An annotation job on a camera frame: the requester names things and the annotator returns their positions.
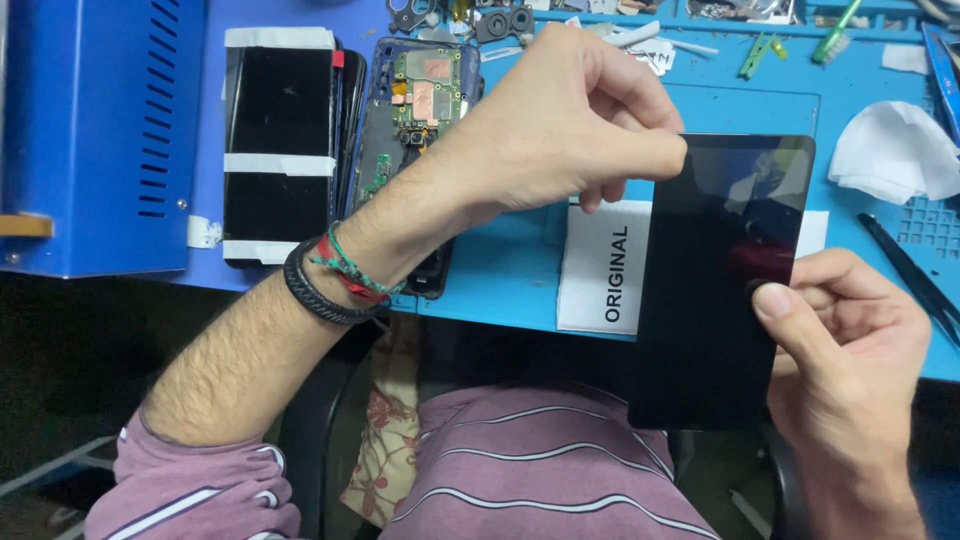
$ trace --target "blue repair mat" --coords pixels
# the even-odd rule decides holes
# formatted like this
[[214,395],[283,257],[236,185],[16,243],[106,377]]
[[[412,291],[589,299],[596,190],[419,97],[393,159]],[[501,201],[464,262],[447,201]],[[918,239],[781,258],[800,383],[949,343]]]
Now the blue repair mat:
[[[880,67],[884,42],[922,43],[911,3],[886,1],[883,6],[906,10],[901,28],[883,30],[879,10],[864,10],[874,28],[851,30],[854,41],[829,66],[814,64],[809,56],[828,29],[782,27],[710,20],[664,19],[660,35],[719,49],[717,55],[678,50],[673,67],[661,80],[694,133],[810,135],[817,143],[806,208],[829,210],[827,245],[857,252],[893,282],[905,288],[893,267],[856,221],[859,212],[877,216],[904,244],[904,249],[951,298],[960,299],[960,221],[942,202],[925,198],[906,207],[881,202],[856,190],[839,188],[827,180],[837,138],[861,110],[878,101],[905,101],[932,110],[926,80],[917,73]],[[660,6],[676,10],[672,2]],[[535,12],[543,19],[564,20],[574,13]],[[635,27],[653,17],[579,14],[584,25],[615,21]],[[781,61],[768,54],[755,76],[737,77],[758,31],[776,32],[789,56]],[[481,46],[491,51],[516,45],[506,39]],[[484,62],[481,74],[490,88],[520,56]],[[630,182],[627,198],[650,200],[653,186]],[[557,291],[566,237],[566,203],[545,209],[508,214],[490,224],[461,234],[456,241],[444,295],[418,299],[418,312],[483,323],[556,330]],[[598,337],[617,338],[610,334]],[[935,331],[923,375],[960,380],[960,354]]]

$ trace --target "red string bracelet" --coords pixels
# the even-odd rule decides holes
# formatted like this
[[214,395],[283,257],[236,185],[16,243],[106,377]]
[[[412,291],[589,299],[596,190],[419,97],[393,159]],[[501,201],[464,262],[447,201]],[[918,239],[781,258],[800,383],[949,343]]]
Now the red string bracelet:
[[[320,253],[320,256],[323,258],[333,258],[333,252],[330,250],[330,246],[327,244],[327,235],[320,239],[320,242],[317,243],[317,251]],[[340,278],[340,281],[347,286],[347,289],[367,302],[373,302],[374,304],[383,304],[389,298],[386,294],[376,294],[375,292],[369,290],[367,287],[352,282],[343,272],[339,270],[334,270],[337,274],[337,278]]]

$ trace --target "black leather bracelet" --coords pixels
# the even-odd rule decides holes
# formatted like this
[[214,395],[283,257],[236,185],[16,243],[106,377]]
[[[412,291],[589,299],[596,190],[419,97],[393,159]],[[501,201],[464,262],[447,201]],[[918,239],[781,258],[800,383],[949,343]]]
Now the black leather bracelet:
[[287,288],[297,299],[297,302],[306,307],[311,313],[321,319],[337,325],[351,326],[367,322],[386,304],[378,304],[369,309],[350,309],[330,302],[313,286],[303,271],[303,259],[306,254],[317,245],[320,236],[302,242],[294,248],[283,263],[283,279]]

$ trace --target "person's left hand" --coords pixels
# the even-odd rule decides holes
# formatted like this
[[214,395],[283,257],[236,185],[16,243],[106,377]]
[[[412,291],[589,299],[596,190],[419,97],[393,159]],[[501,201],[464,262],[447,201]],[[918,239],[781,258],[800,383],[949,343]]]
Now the person's left hand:
[[591,213],[620,200],[627,179],[679,174],[683,128],[647,64],[591,32],[547,24],[420,161],[447,171],[431,187],[468,207],[470,225],[575,193]]

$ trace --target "smartphone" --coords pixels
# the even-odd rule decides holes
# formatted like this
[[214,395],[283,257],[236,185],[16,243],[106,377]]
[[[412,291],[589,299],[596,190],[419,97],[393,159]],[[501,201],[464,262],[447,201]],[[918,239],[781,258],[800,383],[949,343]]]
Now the smartphone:
[[347,215],[347,195],[353,176],[353,154],[357,128],[363,107],[364,83],[367,80],[367,59],[356,51],[344,51],[343,82],[340,92],[340,151],[337,159],[337,219]]
[[[479,71],[480,51],[473,45],[399,37],[376,43],[348,213],[430,152],[430,145],[476,105],[483,90]],[[439,298],[452,249],[451,240],[428,256],[407,277],[403,293]]]
[[628,419],[644,429],[751,428],[777,349],[751,297],[764,283],[790,283],[814,141],[682,137],[683,172],[654,187]]
[[[334,219],[341,49],[339,40],[334,49],[228,49],[235,59],[225,84],[228,265],[281,264],[293,247],[323,234]],[[316,174],[290,173],[277,165],[290,157],[314,158],[324,167],[312,168]],[[228,167],[239,158],[259,162]]]

